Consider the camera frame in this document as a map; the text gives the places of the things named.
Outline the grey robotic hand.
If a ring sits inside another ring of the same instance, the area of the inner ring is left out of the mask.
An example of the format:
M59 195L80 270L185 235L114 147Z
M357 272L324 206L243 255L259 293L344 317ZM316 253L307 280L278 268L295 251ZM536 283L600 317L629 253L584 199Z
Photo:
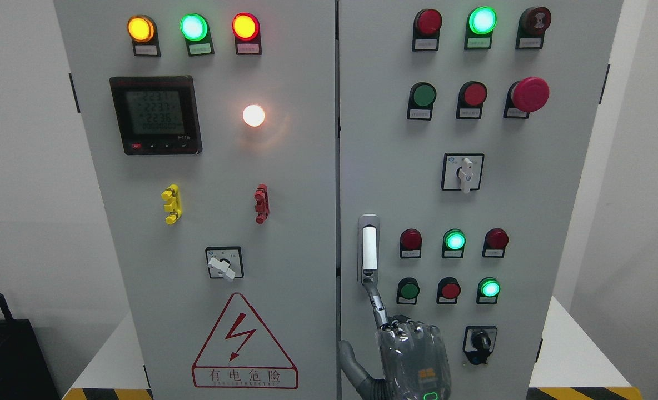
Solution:
M446 347L436 325L407 316L388 316L375 282L362 285L377 325L384 379L375 379L357 362L346 340L337 345L340 368L362 399L449 399L451 375Z

